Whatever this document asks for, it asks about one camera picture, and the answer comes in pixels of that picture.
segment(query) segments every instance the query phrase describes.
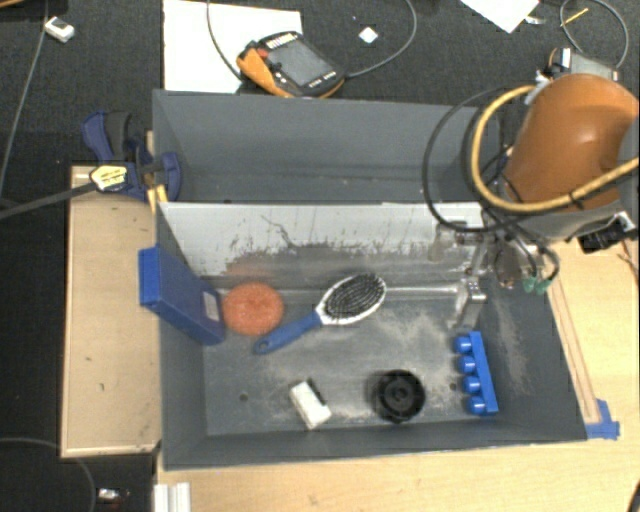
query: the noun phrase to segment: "clamp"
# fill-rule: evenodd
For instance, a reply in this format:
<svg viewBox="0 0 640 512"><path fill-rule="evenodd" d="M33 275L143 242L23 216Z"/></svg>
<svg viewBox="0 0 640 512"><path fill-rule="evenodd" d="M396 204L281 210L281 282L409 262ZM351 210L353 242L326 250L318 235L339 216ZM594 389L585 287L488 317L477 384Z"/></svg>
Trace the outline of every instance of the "clamp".
<svg viewBox="0 0 640 512"><path fill-rule="evenodd" d="M175 201L182 184L178 156L174 152L163 153L160 161L155 162L144 142L129 136L130 119L128 112L106 113L99 110L82 122L84 143L101 164L91 173L92 181L101 192L124 194L143 202L147 201L149 191L157 185L164 185L167 198ZM109 177L106 181L102 179L105 175Z"/></svg>

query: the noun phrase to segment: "black floor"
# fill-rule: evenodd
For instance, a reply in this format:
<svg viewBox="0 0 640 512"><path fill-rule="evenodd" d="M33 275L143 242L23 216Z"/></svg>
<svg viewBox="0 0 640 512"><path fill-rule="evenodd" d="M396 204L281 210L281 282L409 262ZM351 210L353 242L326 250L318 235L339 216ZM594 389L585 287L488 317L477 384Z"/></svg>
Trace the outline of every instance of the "black floor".
<svg viewBox="0 0 640 512"><path fill-rule="evenodd" d="M63 190L72 162L92 158L78 130L87 114L126 110L135 129L150 129L151 90L162 85L160 0L50 1L77 35L67 45L45 40L3 193L19 202ZM631 51L621 72L637 96L640 4L611 1L631 30ZM27 0L22 11L0 10L0 154L36 47L42 3ZM402 0L236 3L301 9L307 37L350 70L384 57L410 30ZM537 10L549 18L546 25L523 25L512 35L459 0L414 3L420 22L414 45L388 66L348 82L338 97L455 104L487 88L531 81L549 52L567 44L558 28L557 1ZM591 7L572 29L586 50L615 60L622 48L618 26ZM364 25L383 36L373 47L356 37ZM58 439L65 223L62 204L0 221L0 438ZM89 469L96 486L131 492L127 510L148 506L151 457L93 460ZM53 450L0 444L0 512L84 512L88 485L82 470L56 462Z"/></svg>

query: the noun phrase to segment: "blue toy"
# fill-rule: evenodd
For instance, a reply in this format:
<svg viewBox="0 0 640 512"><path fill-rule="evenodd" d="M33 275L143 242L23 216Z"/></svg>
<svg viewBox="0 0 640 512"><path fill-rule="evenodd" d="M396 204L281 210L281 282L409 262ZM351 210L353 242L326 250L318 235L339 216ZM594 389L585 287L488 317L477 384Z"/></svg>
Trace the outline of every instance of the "blue toy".
<svg viewBox="0 0 640 512"><path fill-rule="evenodd" d="M498 402L480 332L471 331L466 336L456 338L455 350L460 354L458 370L466 375L462 387L465 393L471 395L467 409L477 416L497 413Z"/></svg>

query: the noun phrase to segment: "multimeter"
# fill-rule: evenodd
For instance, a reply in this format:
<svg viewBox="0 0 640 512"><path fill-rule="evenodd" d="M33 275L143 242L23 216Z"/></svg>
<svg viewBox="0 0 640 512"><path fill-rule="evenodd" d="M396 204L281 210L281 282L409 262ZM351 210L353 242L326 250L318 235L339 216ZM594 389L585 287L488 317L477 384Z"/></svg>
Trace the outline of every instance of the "multimeter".
<svg viewBox="0 0 640 512"><path fill-rule="evenodd" d="M345 70L298 32L279 32L249 43L236 59L244 75L285 98L326 98L344 83Z"/></svg>

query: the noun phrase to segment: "bin floor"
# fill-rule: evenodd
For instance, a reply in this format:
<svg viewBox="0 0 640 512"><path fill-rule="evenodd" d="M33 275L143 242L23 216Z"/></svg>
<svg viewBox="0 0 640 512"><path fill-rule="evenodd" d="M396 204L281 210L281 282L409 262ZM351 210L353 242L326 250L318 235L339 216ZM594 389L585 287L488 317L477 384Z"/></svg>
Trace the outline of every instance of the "bin floor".
<svg viewBox="0 0 640 512"><path fill-rule="evenodd" d="M309 313L324 291L281 291L283 321ZM369 390L376 374L393 369L413 372L425 387L425 406L412 422L476 420L464 409L455 368L455 304L453 291L390 289L371 317L316 329L266 356L252 353L257 338L228 331L223 343L204 349L208 435L304 430L289 388L307 378L333 413L319 428L388 424L373 412Z"/></svg>

